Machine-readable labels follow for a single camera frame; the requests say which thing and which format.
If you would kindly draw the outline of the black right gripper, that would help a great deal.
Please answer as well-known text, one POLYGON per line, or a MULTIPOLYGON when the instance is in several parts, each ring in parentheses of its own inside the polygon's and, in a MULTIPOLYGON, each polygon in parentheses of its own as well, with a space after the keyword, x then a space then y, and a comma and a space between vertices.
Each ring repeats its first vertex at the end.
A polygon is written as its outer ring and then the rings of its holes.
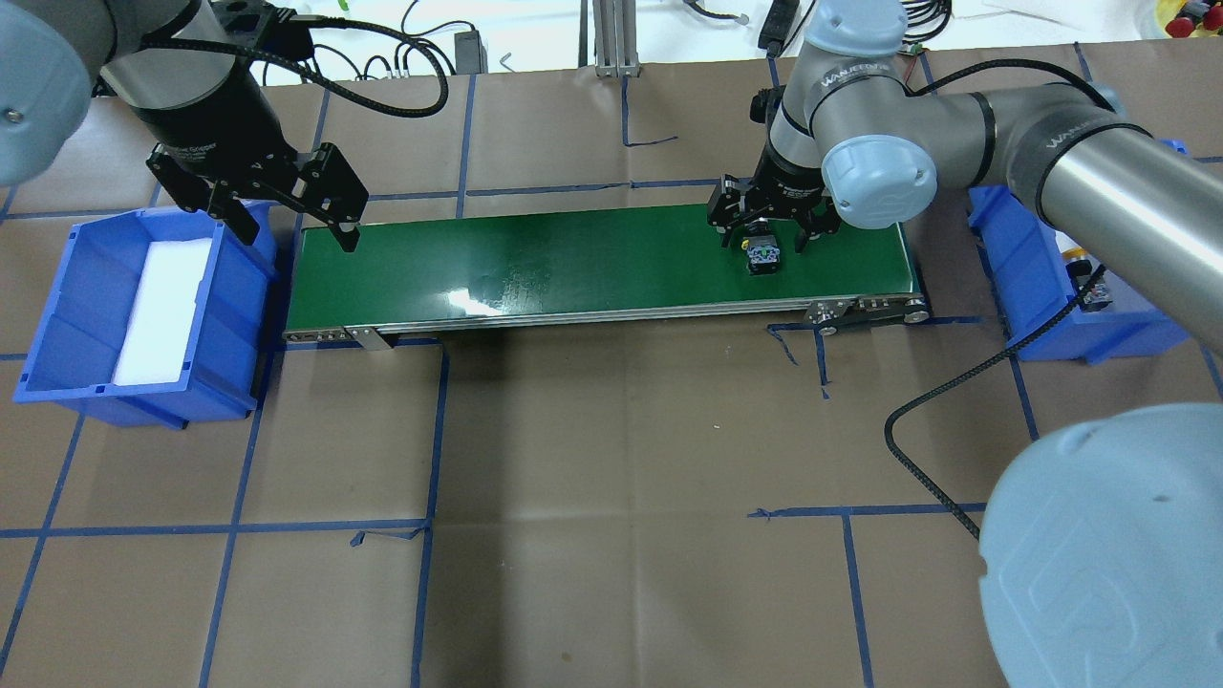
POLYGON ((762 158, 748 178, 722 176, 707 202, 707 224, 715 229, 722 248, 730 247, 737 229, 759 219, 796 222, 796 253, 841 227, 822 171, 774 158, 762 158))

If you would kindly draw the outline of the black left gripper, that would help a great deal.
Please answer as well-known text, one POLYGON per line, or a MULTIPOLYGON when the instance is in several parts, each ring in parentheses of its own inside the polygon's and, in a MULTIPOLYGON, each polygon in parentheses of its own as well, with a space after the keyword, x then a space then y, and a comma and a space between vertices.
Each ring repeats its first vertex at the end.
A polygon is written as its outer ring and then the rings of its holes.
POLYGON ((284 142, 159 142, 146 165, 174 207, 223 222, 245 247, 253 247, 260 232, 245 200, 272 200, 311 215, 342 252, 358 247, 371 192, 333 143, 306 154, 284 142))

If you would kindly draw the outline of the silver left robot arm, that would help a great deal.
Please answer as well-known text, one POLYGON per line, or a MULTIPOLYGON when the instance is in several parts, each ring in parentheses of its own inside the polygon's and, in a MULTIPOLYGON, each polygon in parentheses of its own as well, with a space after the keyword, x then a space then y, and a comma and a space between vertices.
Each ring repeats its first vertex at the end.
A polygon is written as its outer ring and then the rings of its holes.
POLYGON ((245 244, 257 232, 246 200, 331 224, 253 61, 294 65, 235 42, 209 1, 5 1, 2 185, 53 166, 104 82, 157 141, 147 166, 179 209, 208 213, 245 244))

